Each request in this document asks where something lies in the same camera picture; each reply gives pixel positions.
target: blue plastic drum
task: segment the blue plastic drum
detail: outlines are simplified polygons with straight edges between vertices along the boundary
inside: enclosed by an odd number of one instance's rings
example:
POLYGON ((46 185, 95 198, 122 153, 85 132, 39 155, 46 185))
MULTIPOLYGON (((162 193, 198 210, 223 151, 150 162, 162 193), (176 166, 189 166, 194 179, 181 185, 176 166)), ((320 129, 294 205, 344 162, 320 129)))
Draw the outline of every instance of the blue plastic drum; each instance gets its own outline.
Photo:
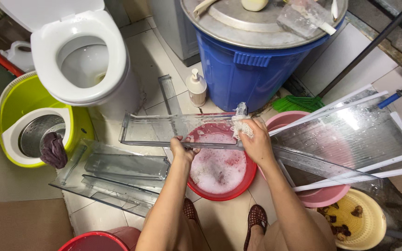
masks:
POLYGON ((227 112, 240 102, 246 102, 249 112, 263 107, 310 50, 330 38, 289 49, 256 50, 223 43, 195 29, 209 96, 227 112))

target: rag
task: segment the rag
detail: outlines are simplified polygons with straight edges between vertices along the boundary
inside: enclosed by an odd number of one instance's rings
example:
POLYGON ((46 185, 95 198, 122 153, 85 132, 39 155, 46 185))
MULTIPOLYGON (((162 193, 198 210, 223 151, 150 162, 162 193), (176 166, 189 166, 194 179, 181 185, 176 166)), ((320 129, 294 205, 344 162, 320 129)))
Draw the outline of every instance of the rag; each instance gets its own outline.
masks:
POLYGON ((40 159, 57 169, 66 166, 67 155, 64 151, 63 139, 55 132, 50 132, 44 136, 44 147, 41 150, 40 159))
POLYGON ((238 132, 241 131, 243 134, 246 134, 250 139, 254 137, 254 132, 249 127, 247 123, 243 123, 241 120, 246 118, 251 118, 247 115, 247 107, 244 102, 238 104, 237 109, 235 109, 235 116, 231 117, 231 121, 233 126, 231 126, 231 130, 234 131, 232 137, 236 138, 237 140, 241 140, 238 132))

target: metal lid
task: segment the metal lid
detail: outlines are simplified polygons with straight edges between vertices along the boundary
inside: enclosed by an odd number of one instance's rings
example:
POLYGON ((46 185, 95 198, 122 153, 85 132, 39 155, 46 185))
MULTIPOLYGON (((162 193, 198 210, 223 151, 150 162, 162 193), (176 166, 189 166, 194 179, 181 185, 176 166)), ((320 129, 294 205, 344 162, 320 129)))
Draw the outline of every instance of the metal lid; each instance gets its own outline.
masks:
MULTIPOLYGON (((344 18, 348 0, 336 0, 338 19, 333 22, 330 14, 327 23, 336 27, 344 18)), ((277 23, 277 17, 285 3, 283 0, 269 0, 258 12, 248 11, 241 0, 219 0, 204 14, 195 18, 193 10, 202 0, 181 0, 181 5, 190 21, 207 35, 235 46, 251 49, 287 49, 313 42, 326 35, 317 29, 310 37, 302 37, 285 30, 277 23)), ((319 0, 322 7, 331 10, 332 0, 319 0)))

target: red broom handle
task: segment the red broom handle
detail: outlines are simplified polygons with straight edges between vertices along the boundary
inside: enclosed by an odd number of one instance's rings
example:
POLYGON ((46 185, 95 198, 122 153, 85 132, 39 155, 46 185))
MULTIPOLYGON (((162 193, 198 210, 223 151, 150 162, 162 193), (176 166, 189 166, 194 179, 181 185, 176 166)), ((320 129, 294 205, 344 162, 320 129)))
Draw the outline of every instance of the red broom handle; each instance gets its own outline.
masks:
POLYGON ((24 71, 20 70, 18 67, 16 67, 14 64, 9 62, 5 57, 3 57, 1 55, 0 55, 0 65, 2 65, 8 71, 12 72, 16 77, 19 77, 19 76, 25 74, 24 71))

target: yellow mop bucket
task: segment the yellow mop bucket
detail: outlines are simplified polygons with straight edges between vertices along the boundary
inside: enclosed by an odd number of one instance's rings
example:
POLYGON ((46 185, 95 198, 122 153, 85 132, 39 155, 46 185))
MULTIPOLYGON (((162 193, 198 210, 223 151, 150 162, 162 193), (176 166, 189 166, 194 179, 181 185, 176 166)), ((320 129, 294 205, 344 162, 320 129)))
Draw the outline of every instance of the yellow mop bucket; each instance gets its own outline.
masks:
POLYGON ((41 149, 52 131, 62 136, 67 156, 81 139, 94 139, 87 109, 55 100, 35 71, 12 81, 0 98, 0 143, 9 160, 25 168, 46 165, 41 149))

